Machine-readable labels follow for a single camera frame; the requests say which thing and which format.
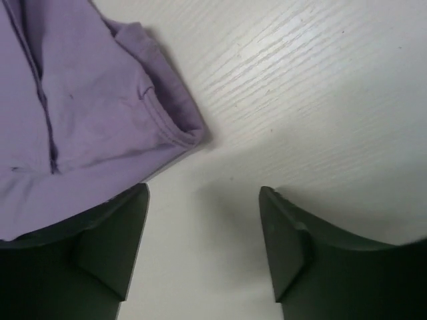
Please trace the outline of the lavender t-shirt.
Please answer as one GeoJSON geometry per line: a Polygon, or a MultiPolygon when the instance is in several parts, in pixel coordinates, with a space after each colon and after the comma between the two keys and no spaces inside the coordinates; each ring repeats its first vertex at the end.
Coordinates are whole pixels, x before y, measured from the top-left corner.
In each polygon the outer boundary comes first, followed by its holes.
{"type": "Polygon", "coordinates": [[[196,147],[201,114],[138,22],[1,2],[1,239],[72,218],[196,147]]]}

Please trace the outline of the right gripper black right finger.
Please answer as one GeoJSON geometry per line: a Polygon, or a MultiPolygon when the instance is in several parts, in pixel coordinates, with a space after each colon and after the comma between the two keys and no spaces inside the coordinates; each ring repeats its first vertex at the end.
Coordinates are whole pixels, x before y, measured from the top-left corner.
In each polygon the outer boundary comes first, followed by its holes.
{"type": "Polygon", "coordinates": [[[426,240],[390,245],[343,230],[263,186],[259,208],[285,319],[425,319],[426,240]]]}

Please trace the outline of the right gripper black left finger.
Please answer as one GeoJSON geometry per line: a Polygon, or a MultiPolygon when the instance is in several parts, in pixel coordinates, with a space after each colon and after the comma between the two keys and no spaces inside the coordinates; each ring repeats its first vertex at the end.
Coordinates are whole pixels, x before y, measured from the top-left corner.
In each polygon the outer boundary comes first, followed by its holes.
{"type": "Polygon", "coordinates": [[[2,319],[116,319],[149,205],[139,183],[50,227],[1,242],[2,319]]]}

